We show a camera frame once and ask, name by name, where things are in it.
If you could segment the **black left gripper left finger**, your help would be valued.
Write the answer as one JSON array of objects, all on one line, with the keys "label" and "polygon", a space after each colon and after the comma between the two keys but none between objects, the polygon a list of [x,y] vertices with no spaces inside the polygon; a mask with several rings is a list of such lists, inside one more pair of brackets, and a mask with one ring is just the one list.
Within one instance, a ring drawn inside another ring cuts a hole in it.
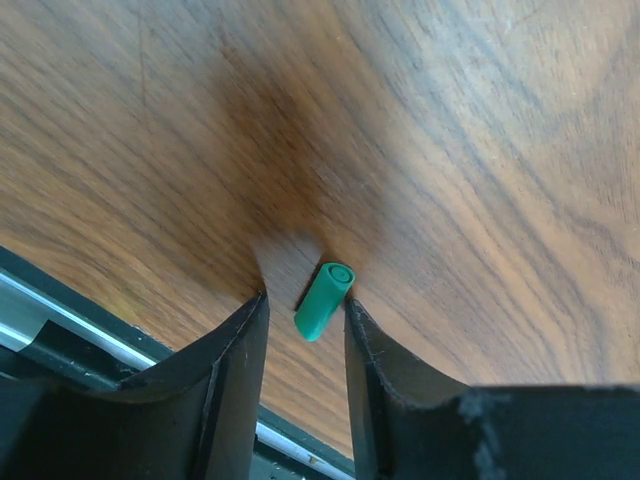
[{"label": "black left gripper left finger", "polygon": [[245,479],[269,327],[265,294],[139,370],[47,321],[1,356],[5,479]]}]

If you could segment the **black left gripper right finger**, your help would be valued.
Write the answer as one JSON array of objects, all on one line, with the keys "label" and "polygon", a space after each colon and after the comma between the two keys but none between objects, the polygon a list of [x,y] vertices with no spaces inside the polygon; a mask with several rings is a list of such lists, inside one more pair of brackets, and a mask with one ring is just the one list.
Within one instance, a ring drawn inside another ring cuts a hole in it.
[{"label": "black left gripper right finger", "polygon": [[345,307],[345,355],[360,479],[635,479],[635,385],[470,386]]}]

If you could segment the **dark green pen cap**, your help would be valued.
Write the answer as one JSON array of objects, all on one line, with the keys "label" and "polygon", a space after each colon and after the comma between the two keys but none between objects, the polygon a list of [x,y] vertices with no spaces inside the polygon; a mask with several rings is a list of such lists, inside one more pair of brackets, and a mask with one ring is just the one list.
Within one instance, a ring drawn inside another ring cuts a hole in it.
[{"label": "dark green pen cap", "polygon": [[320,267],[294,315],[294,324],[306,341],[321,337],[355,279],[347,265],[327,262]]}]

